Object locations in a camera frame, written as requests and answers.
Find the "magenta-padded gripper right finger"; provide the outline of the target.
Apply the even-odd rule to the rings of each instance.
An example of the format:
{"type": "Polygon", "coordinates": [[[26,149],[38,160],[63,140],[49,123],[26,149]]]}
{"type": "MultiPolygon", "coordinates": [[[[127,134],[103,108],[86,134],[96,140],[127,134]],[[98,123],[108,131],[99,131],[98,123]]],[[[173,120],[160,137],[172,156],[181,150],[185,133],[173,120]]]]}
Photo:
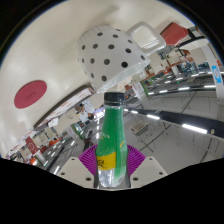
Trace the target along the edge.
{"type": "Polygon", "coordinates": [[[153,157],[146,157],[138,149],[128,145],[128,186],[140,188],[167,176],[166,171],[153,157]]]}

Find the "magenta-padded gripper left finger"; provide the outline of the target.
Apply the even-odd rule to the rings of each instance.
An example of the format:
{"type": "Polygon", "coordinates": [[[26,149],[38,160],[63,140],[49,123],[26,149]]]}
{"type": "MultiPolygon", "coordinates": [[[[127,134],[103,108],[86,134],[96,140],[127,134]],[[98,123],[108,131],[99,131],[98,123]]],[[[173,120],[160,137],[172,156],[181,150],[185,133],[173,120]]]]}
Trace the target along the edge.
{"type": "Polygon", "coordinates": [[[84,188],[97,188],[96,148],[96,145],[91,146],[79,157],[70,157],[57,175],[84,188]]]}

